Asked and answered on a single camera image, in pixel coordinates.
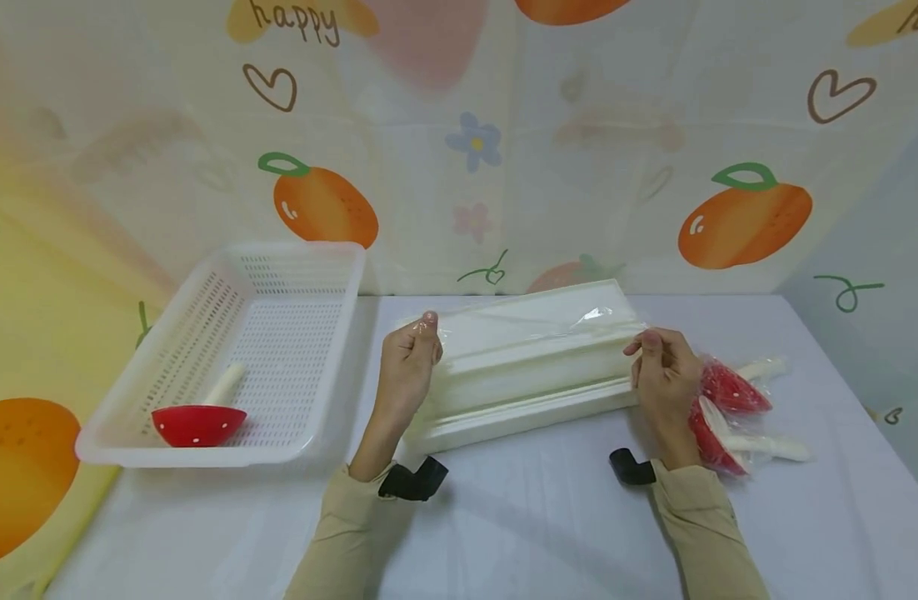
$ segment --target blue flower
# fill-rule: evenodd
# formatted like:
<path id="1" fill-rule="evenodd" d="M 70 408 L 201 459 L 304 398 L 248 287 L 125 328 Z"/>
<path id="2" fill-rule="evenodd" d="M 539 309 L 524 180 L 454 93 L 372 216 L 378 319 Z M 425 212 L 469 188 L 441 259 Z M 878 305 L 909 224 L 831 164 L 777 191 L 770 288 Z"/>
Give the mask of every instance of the blue flower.
<path id="1" fill-rule="evenodd" d="M 466 170 L 475 173 L 479 170 L 479 159 L 486 164 L 497 167 L 502 164 L 499 156 L 499 139 L 502 138 L 495 125 L 479 125 L 476 115 L 464 112 L 459 115 L 461 133 L 449 133 L 446 145 L 452 150 L 466 153 Z"/>

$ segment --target red strainer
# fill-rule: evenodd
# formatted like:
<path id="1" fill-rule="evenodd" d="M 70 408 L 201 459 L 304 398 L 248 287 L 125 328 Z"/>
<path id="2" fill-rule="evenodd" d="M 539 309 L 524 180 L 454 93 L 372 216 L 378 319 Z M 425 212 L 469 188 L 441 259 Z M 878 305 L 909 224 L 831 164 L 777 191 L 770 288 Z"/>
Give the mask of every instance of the red strainer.
<path id="1" fill-rule="evenodd" d="M 221 446 L 246 421 L 246 413 L 226 406 L 232 390 L 245 374 L 245 366 L 234 362 L 202 404 L 168 406 L 152 412 L 156 431 L 174 448 L 211 448 Z"/>

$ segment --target hand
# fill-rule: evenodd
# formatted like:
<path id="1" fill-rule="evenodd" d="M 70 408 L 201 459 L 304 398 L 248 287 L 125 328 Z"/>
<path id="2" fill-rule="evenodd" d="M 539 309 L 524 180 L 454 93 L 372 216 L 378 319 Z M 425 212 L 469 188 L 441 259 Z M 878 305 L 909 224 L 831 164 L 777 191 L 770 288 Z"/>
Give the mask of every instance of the hand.
<path id="1" fill-rule="evenodd" d="M 442 359 L 438 326 L 439 315 L 427 312 L 383 340 L 376 404 L 350 462 L 353 479 L 376 479 L 393 459 L 398 441 L 429 392 L 432 368 Z"/>
<path id="2" fill-rule="evenodd" d="M 638 334 L 623 353 L 642 350 L 631 379 L 649 428 L 660 443 L 666 468 L 701 465 L 688 418 L 699 393 L 701 361 L 679 331 L 653 327 Z"/>

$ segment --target pink shape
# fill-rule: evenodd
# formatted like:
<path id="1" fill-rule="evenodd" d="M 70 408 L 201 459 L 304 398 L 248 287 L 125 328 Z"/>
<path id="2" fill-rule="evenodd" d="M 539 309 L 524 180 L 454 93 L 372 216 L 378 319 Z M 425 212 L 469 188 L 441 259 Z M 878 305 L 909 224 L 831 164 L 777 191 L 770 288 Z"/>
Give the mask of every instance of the pink shape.
<path id="1" fill-rule="evenodd" d="M 469 68 L 486 0 L 364 0 L 376 14 L 373 52 L 415 88 L 444 93 Z"/>
<path id="2" fill-rule="evenodd" d="M 492 230 L 489 220 L 489 207 L 482 202 L 472 204 L 472 208 L 455 207 L 452 209 L 452 230 L 459 235 L 472 235 L 476 244 L 482 244 L 486 233 Z"/>

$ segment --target black strap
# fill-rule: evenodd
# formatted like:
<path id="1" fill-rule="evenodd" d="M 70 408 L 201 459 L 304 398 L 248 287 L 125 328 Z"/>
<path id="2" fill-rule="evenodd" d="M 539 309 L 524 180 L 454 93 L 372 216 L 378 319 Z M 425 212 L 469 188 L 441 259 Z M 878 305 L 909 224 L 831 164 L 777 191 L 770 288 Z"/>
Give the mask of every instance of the black strap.
<path id="1" fill-rule="evenodd" d="M 627 486 L 648 486 L 656 482 L 652 462 L 637 462 L 629 448 L 619 448 L 609 455 L 612 472 L 619 482 Z"/>
<path id="2" fill-rule="evenodd" d="M 439 490 L 448 473 L 449 469 L 432 456 L 427 456 L 415 473 L 402 465 L 396 465 L 390 469 L 386 480 L 379 487 L 379 495 L 425 502 Z"/>

